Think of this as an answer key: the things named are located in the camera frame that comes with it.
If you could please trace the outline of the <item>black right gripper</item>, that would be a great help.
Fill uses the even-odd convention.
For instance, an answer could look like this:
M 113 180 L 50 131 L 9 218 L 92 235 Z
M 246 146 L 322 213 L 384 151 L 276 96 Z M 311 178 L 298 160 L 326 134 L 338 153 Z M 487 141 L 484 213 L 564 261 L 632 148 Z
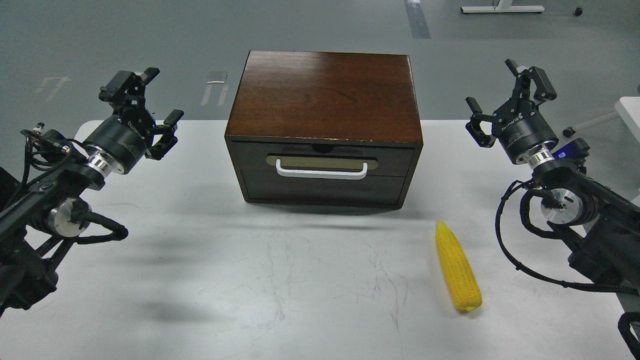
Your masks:
M 471 110 L 465 128 L 482 148 L 491 148 L 498 139 L 509 161 L 519 165 L 525 162 L 524 154 L 535 147 L 548 144 L 553 149 L 558 145 L 556 133 L 538 109 L 543 103 L 555 100 L 558 94 L 544 69 L 526 68 L 512 59 L 506 59 L 505 64 L 515 77 L 515 85 L 510 98 L 495 112 L 493 135 L 484 132 L 482 122 L 492 124 L 494 117 L 484 114 L 472 96 L 465 98 Z

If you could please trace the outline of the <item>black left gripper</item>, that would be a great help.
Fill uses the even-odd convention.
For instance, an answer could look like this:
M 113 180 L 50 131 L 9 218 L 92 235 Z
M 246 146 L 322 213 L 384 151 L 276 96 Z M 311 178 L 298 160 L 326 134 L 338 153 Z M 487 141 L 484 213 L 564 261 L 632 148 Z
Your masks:
M 175 132 L 185 112 L 174 109 L 162 124 L 155 125 L 146 108 L 146 86 L 159 74 L 156 67 L 140 73 L 121 70 L 100 87 L 99 100 L 109 103 L 113 112 L 87 136 L 82 147 L 88 153 L 110 155 L 119 174 L 130 173 L 144 155 L 160 161 L 178 143 Z

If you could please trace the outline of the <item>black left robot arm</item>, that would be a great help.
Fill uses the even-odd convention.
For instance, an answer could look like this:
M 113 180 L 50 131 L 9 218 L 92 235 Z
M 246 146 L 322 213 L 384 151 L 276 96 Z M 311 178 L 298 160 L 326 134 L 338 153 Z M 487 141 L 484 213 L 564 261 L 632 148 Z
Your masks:
M 122 224 L 93 211 L 81 196 L 100 191 L 110 174 L 128 174 L 142 158 L 161 160 L 178 137 L 184 112 L 157 124 L 146 87 L 160 73 L 118 71 L 100 89 L 112 107 L 84 141 L 37 123 L 25 129 L 22 178 L 1 171 L 1 310 L 28 310 L 57 289 L 57 268 L 73 245 L 120 241 Z

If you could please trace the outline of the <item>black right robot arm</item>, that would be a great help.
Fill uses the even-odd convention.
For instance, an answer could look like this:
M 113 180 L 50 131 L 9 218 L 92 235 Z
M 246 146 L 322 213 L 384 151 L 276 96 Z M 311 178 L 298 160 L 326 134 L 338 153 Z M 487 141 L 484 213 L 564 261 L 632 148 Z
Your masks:
M 478 146 L 491 148 L 498 142 L 512 164 L 526 164 L 532 171 L 530 180 L 516 180 L 507 188 L 496 210 L 494 230 L 503 254 L 517 271 L 565 289 L 638 297 L 639 207 L 587 175 L 590 146 L 585 140 L 560 145 L 539 110 L 557 98 L 546 71 L 512 59 L 505 64 L 515 78 L 512 94 L 492 114 L 467 97 L 471 116 L 465 126 Z M 525 189 L 519 203 L 522 226 L 542 239 L 562 241 L 570 250 L 569 266 L 589 283 L 542 275 L 505 247 L 501 218 L 518 189 Z

